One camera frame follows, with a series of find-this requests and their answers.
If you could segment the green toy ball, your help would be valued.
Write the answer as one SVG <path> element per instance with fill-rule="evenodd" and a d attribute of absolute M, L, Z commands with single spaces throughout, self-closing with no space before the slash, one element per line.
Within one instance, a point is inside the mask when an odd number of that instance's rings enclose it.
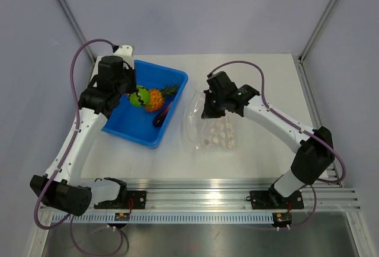
<path fill-rule="evenodd" d="M 145 86 L 138 85 L 137 91 L 127 94 L 129 102 L 135 107 L 144 107 L 150 101 L 150 92 Z"/>

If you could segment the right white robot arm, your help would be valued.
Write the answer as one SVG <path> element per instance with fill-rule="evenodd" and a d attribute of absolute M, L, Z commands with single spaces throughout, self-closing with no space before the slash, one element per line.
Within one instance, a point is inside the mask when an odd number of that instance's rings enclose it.
<path fill-rule="evenodd" d="M 334 160 L 332 136 L 328 129 L 313 129 L 286 118 L 264 101 L 259 91 L 249 85 L 232 90 L 213 92 L 206 89 L 203 119 L 221 118 L 226 112 L 236 113 L 258 123 L 284 142 L 295 154 L 290 169 L 281 175 L 267 190 L 254 192 L 251 198 L 254 209 L 287 209 L 297 207 L 299 190 L 313 185 Z"/>

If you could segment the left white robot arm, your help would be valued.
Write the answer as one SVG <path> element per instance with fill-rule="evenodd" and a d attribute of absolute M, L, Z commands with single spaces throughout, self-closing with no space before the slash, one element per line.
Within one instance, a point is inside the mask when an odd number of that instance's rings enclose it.
<path fill-rule="evenodd" d="M 117 179 L 82 184 L 81 173 L 94 140 L 121 97 L 136 91 L 136 70 L 132 56 L 103 56 L 86 89 L 77 101 L 74 124 L 56 160 L 42 176 L 34 175 L 30 187 L 38 202 L 81 216 L 91 204 L 108 201 L 114 208 L 127 204 L 128 194 Z"/>

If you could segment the clear zip top bag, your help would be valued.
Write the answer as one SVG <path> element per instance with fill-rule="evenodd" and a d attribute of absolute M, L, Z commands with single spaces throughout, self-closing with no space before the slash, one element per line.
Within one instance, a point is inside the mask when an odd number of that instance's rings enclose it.
<path fill-rule="evenodd" d="M 237 147 L 237 124 L 231 115 L 203 119 L 205 95 L 194 91 L 182 119 L 183 142 L 194 150 L 231 151 Z"/>

